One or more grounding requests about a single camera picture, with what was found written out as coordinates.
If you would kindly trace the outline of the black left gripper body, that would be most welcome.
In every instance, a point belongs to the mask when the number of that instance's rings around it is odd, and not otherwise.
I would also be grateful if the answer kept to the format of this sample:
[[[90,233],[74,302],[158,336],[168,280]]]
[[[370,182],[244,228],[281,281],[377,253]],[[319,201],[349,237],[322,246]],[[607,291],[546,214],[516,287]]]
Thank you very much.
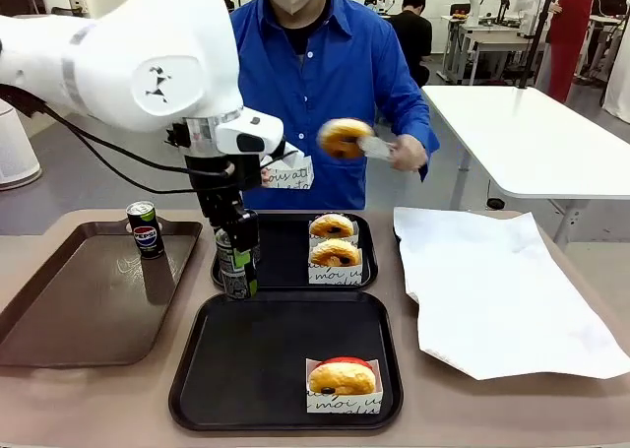
[[[244,213],[241,192],[261,184],[257,155],[228,155],[212,158],[186,157],[191,186],[201,210],[209,220],[238,220]]]

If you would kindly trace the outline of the person's left hand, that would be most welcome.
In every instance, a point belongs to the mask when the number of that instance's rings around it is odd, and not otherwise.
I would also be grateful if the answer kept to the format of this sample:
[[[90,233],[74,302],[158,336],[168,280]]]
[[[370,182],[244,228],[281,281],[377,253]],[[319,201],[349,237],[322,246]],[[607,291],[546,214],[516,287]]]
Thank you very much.
[[[411,135],[399,135],[391,146],[390,164],[396,170],[418,171],[426,166],[427,162],[425,148]]]

